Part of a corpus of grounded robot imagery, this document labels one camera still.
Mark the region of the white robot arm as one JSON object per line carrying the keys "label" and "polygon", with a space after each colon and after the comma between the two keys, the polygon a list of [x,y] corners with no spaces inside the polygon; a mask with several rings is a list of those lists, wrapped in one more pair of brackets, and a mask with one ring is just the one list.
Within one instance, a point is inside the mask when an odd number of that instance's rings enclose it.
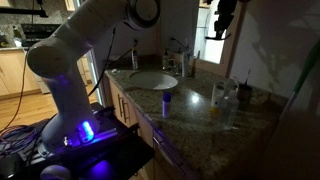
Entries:
{"label": "white robot arm", "polygon": [[41,134],[44,151],[56,153],[66,140],[88,143],[100,129],[79,70],[83,56],[116,25],[150,28],[160,12],[160,0],[85,0],[52,35],[30,48],[27,64],[43,79],[58,110]]}

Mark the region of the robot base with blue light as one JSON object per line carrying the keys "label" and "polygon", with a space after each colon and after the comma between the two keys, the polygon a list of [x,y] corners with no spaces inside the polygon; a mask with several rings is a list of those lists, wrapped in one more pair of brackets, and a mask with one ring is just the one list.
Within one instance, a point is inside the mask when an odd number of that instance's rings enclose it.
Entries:
{"label": "robot base with blue light", "polygon": [[67,157],[89,158],[126,144],[137,136],[137,124],[123,125],[114,114],[115,108],[91,104],[89,117],[71,115],[63,119],[58,113],[43,126],[41,143],[32,156],[31,165],[51,164]]}

